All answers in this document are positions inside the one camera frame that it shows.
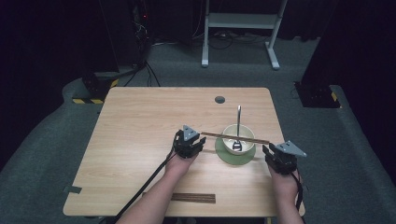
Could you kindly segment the white metal stand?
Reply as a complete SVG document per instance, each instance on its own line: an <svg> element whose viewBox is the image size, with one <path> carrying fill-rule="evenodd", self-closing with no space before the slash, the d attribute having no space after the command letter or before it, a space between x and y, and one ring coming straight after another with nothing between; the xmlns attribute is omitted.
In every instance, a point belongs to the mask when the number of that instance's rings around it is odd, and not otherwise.
<svg viewBox="0 0 396 224"><path fill-rule="evenodd" d="M239 28L271 30L270 40L264 43L270 63L274 70L280 68L276 57L274 45L283 19L288 0L281 0L276 14L238 14L238 13L215 13L210 11L210 0L205 0L205 26L204 42L202 48L201 66L209 66L209 29L210 28Z"/></svg>

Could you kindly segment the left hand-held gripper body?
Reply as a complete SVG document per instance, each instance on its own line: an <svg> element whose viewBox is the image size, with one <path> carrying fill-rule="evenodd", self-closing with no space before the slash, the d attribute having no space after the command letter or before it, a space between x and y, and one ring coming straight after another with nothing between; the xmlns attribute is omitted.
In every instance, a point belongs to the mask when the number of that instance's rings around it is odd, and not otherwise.
<svg viewBox="0 0 396 224"><path fill-rule="evenodd" d="M184 125L181 130L176 133L176 138L174 139L173 149L177 155L182 158L190 158L189 148L196 144L200 134L196 132L193 128L188 125Z"/></svg>

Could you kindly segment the person's left hand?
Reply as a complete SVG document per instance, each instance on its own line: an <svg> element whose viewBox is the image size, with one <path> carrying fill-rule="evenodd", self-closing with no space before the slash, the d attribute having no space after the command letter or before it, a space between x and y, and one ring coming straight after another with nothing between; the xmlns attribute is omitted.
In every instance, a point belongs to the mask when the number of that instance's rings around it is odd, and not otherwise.
<svg viewBox="0 0 396 224"><path fill-rule="evenodd" d="M164 176L173 180L180 180L190 169L196 160L197 155L191 158L182 158L173 153L165 165Z"/></svg>

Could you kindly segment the black base with striped tape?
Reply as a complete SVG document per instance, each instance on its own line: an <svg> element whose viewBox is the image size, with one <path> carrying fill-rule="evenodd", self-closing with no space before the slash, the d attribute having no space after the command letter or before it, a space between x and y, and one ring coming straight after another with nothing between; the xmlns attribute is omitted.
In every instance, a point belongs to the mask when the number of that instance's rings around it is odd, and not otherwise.
<svg viewBox="0 0 396 224"><path fill-rule="evenodd" d="M79 105L101 105L110 89L116 87L119 80L114 77L98 77L95 74L84 75L72 102Z"/></svg>

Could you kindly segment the pale green ceramic bowl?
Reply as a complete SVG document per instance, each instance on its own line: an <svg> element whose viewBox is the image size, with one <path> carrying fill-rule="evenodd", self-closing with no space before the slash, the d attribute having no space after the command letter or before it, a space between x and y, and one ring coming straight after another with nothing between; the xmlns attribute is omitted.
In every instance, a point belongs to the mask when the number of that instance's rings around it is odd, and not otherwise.
<svg viewBox="0 0 396 224"><path fill-rule="evenodd" d="M246 137L246 138L254 138L255 135L253 131L249 129L249 127L245 125L237 126L236 124L229 125L226 127L223 132L225 135L230 136L239 136L239 137ZM254 143L247 142L245 140L240 140L241 148L234 149L233 145L235 143L234 139L223 138L222 142L228 152L234 155L243 155L249 152L254 146Z"/></svg>

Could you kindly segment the person's right hand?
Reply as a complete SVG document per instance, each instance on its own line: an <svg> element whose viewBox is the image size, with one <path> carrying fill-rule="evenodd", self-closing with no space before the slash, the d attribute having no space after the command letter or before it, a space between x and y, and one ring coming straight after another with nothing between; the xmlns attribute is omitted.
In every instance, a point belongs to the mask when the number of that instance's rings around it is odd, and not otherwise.
<svg viewBox="0 0 396 224"><path fill-rule="evenodd" d="M300 174L294 171L291 175L277 173L272 167L268 167L272 177L273 191L278 203L295 203L298 194L297 180Z"/></svg>

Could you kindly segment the black base with yellow corner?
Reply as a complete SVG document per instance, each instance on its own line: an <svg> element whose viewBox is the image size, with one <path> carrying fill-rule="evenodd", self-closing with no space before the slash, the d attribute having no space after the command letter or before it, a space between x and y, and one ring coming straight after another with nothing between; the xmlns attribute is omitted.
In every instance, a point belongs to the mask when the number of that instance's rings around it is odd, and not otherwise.
<svg viewBox="0 0 396 224"><path fill-rule="evenodd" d="M303 107L312 108L340 108L336 94L329 86L305 85L301 82L295 82L294 87L297 90L299 99Z"/></svg>

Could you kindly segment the green round saucer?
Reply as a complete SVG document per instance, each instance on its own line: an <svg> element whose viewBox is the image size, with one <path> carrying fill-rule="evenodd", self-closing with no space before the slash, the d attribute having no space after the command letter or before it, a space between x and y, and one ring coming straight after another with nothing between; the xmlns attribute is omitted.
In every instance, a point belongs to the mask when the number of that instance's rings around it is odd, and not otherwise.
<svg viewBox="0 0 396 224"><path fill-rule="evenodd" d="M230 153L220 138L216 139L215 150L217 155L226 163L231 165L245 165L253 160L256 147L253 146L251 150L243 155L234 155Z"/></svg>

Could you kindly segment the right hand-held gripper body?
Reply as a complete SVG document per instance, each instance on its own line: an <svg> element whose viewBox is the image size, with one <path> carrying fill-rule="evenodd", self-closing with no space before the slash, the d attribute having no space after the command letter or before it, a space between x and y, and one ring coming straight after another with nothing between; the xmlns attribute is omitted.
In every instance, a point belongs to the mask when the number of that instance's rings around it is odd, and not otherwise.
<svg viewBox="0 0 396 224"><path fill-rule="evenodd" d="M277 150L272 151L273 160L268 164L279 174L287 175L297 170L297 158L306 157L307 154L291 141L276 145Z"/></svg>

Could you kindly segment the brown striped flat strip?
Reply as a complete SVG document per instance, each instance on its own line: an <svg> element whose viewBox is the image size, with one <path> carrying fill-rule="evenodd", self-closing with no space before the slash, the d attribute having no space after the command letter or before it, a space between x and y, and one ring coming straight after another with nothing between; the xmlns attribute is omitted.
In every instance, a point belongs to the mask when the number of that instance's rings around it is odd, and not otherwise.
<svg viewBox="0 0 396 224"><path fill-rule="evenodd" d="M206 193L174 193L171 200L192 203L215 203L216 195Z"/></svg>

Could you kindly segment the metal spoon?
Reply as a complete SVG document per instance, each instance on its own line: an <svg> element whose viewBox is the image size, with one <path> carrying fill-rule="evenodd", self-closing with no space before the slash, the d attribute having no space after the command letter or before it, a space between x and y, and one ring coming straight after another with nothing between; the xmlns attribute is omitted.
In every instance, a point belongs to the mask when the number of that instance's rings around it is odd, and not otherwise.
<svg viewBox="0 0 396 224"><path fill-rule="evenodd" d="M233 151L241 151L242 150L242 145L239 140L240 136L240 122L241 122L241 110L242 106L239 105L237 107L237 120L236 120L236 139L233 142Z"/></svg>

